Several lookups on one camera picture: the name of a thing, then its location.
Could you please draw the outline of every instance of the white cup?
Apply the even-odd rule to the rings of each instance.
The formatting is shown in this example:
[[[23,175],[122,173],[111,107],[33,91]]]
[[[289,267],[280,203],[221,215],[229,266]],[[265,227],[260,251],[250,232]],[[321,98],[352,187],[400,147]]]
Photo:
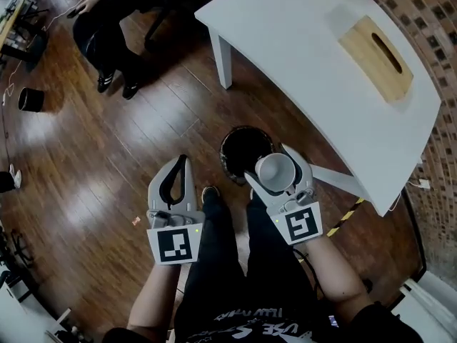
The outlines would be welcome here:
[[[269,154],[256,163],[256,174],[262,185],[273,192],[287,190],[295,180],[295,165],[284,154]]]

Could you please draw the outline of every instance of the brick wall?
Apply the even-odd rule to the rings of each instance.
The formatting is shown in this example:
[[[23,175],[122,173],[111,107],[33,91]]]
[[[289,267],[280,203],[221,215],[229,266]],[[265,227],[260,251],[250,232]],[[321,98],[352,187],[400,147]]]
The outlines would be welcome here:
[[[457,0],[376,0],[397,23],[427,68],[441,97],[432,135],[407,184],[428,269],[457,289]]]

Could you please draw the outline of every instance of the black t-shirt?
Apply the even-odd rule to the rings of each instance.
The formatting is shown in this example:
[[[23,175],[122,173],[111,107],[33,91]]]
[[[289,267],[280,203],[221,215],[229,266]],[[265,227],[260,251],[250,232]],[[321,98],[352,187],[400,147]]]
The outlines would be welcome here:
[[[419,335],[380,305],[361,310],[348,327],[294,319],[284,310],[233,310],[214,317],[208,329],[188,337],[180,337],[176,326],[176,343],[204,342],[422,342]],[[106,333],[104,343],[146,343],[146,338],[124,328]]]

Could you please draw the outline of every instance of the person sitting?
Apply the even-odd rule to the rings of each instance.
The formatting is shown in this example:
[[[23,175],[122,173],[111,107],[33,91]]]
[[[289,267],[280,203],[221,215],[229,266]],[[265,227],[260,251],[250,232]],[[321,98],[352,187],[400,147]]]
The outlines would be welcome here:
[[[255,193],[246,209],[250,255],[245,277],[230,210],[219,190],[206,187],[202,200],[206,221],[199,258],[176,312],[176,342],[422,342],[412,328],[371,301],[351,265],[322,236],[305,245],[331,305],[329,314]],[[110,330],[103,343],[165,342],[180,270],[155,264],[127,329]],[[333,314],[339,327],[329,319]]]
[[[106,91],[116,70],[124,75],[122,96],[129,100],[146,78],[146,62],[126,45],[119,22],[135,10],[145,12],[157,0],[85,0],[73,25],[80,52],[99,72],[98,91]]]
[[[22,173],[20,170],[14,174],[13,164],[9,165],[9,171],[0,171],[0,193],[21,188]]]

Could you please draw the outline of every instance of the trash can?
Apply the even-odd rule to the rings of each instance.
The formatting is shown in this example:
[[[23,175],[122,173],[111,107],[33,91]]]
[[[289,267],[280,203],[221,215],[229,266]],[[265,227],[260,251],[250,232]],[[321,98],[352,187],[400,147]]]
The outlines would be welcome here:
[[[18,107],[22,111],[41,111],[44,103],[44,91],[23,88],[19,95]]]
[[[219,151],[226,175],[239,186],[246,183],[244,172],[255,172],[257,160],[275,152],[271,137],[252,126],[235,127],[224,138]]]

